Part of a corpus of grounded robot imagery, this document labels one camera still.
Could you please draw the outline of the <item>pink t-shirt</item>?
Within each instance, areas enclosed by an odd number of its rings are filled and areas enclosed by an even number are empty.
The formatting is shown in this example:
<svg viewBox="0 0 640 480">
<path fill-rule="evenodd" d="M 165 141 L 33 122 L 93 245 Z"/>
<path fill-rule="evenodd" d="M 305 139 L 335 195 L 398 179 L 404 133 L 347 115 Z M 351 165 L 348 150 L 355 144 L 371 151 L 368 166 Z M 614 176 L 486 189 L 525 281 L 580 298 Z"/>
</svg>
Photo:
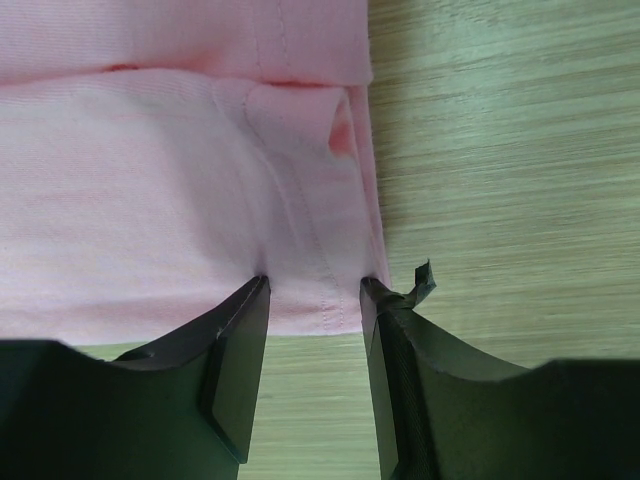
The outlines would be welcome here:
<svg viewBox="0 0 640 480">
<path fill-rule="evenodd" d="M 264 274 L 269 330 L 389 277 L 364 1 L 5 1 L 1 333 L 160 336 Z"/>
</svg>

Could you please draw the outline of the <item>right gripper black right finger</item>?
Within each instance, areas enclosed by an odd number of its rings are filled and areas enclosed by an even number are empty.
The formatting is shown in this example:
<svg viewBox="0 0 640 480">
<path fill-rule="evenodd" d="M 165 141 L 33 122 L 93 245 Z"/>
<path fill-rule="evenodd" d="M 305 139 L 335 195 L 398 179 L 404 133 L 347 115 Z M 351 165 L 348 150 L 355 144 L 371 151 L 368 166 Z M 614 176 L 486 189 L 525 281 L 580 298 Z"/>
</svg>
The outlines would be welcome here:
<svg viewBox="0 0 640 480">
<path fill-rule="evenodd" d="M 435 288 L 361 282 L 380 472 L 385 479 L 635 479 L 639 363 L 555 359 L 527 369 L 416 312 Z"/>
</svg>

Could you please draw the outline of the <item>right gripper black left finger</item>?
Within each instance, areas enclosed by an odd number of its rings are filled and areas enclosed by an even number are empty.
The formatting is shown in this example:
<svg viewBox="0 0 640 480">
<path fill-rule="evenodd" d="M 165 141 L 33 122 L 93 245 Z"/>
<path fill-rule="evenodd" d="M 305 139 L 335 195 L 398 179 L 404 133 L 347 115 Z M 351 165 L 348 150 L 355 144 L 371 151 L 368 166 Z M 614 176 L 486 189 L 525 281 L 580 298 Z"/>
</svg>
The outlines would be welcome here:
<svg viewBox="0 0 640 480">
<path fill-rule="evenodd" d="M 5 479 L 233 479 L 248 459 L 270 307 L 266 277 L 116 359 L 1 344 Z"/>
</svg>

